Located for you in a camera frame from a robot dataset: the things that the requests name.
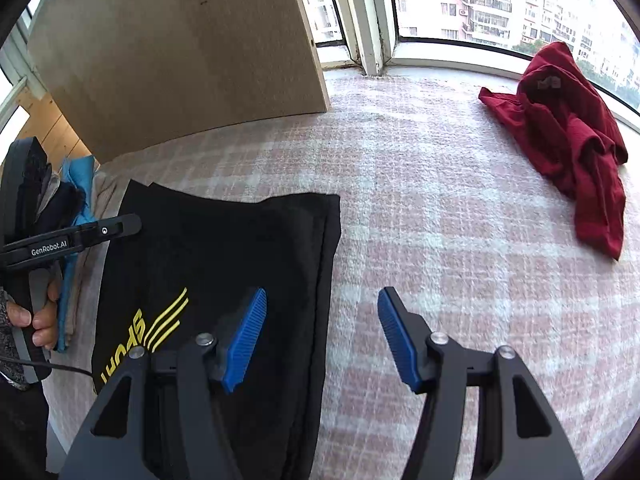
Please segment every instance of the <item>red cloth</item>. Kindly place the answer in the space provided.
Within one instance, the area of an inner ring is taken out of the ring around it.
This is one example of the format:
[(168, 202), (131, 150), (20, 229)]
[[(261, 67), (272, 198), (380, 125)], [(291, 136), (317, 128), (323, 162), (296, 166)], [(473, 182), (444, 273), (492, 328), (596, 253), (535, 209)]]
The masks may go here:
[(625, 143), (611, 112), (568, 47), (547, 45), (531, 60), (516, 95), (482, 88), (479, 99), (506, 126), (533, 167), (575, 200), (579, 240), (615, 258), (623, 238)]

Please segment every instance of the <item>metal bolt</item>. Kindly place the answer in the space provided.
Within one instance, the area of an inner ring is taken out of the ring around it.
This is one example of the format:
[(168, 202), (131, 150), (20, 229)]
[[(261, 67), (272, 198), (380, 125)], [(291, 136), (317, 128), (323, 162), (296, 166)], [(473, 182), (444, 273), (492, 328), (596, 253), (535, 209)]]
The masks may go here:
[(209, 346), (216, 340), (209, 332), (203, 332), (202, 334), (198, 334), (196, 336), (196, 344), (198, 346)]
[(129, 357), (132, 359), (140, 359), (145, 354), (145, 348), (143, 346), (134, 346), (129, 350)]
[(509, 345), (502, 345), (498, 348), (498, 354), (505, 359), (513, 359), (516, 357), (516, 351), (511, 348)]
[(431, 340), (436, 345), (446, 345), (449, 342), (449, 336), (444, 332), (431, 332)]

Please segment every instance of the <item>blue cloth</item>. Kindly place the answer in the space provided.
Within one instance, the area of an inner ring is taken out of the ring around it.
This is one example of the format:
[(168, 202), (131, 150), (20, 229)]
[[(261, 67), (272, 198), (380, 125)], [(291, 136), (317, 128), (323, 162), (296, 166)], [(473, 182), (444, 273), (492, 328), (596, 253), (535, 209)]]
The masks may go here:
[[(94, 183), (94, 156), (88, 155), (82, 158), (69, 160), (65, 158), (62, 162), (62, 174), (60, 180), (62, 182), (70, 182), (76, 188), (84, 191), (84, 204), (82, 209), (76, 216), (73, 225), (88, 224), (95, 222), (95, 217), (91, 213), (91, 188)], [(69, 295), (71, 294), (71, 285), (74, 280), (76, 270), (77, 254), (66, 256), (64, 258), (62, 290), (60, 291), (60, 299), (58, 300), (58, 352), (65, 352), (65, 321), (66, 311), (69, 303)]]

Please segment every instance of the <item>pink and white plaid cloth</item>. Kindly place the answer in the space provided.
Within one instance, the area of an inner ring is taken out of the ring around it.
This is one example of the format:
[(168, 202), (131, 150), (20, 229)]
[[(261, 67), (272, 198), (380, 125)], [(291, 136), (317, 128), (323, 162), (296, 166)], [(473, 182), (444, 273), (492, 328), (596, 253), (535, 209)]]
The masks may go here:
[[(640, 137), (623, 128), (631, 162), (620, 172), (628, 201), (616, 263), (577, 242), (573, 205), (477, 99), (482, 84), (509, 91), (513, 82), (414, 72), (344, 72), (328, 81), (326, 114), (238, 124), (123, 155), (101, 168), (96, 202), (116, 214), (129, 177), (247, 202), (340, 194), (312, 478), (402, 475), (423, 398), (401, 383), (376, 315), (378, 290), (393, 285), (409, 310), (459, 343), (511, 344), (593, 479), (640, 415)], [(87, 257), (72, 348), (60, 362), (90, 366), (105, 252)], [(70, 441), (94, 398), (89, 381), (53, 373), (45, 389)], [(467, 404), (460, 479), (472, 465), (477, 396)]]

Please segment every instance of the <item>stack of folded clothes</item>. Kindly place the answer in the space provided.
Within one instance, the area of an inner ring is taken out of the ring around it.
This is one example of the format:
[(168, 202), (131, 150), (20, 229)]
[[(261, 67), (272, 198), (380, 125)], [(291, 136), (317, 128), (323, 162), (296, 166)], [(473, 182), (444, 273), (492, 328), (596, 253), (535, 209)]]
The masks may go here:
[[(247, 287), (260, 286), (267, 317), (244, 381), (222, 399), (223, 418), (245, 480), (307, 478), (318, 437), (339, 197), (235, 203), (131, 181), (119, 212), (126, 213), (137, 213), (143, 229), (108, 249), (92, 355), (96, 389), (131, 346), (177, 349), (210, 332)], [(174, 400), (167, 394), (158, 409)], [(164, 457), (148, 460), (162, 471)]]

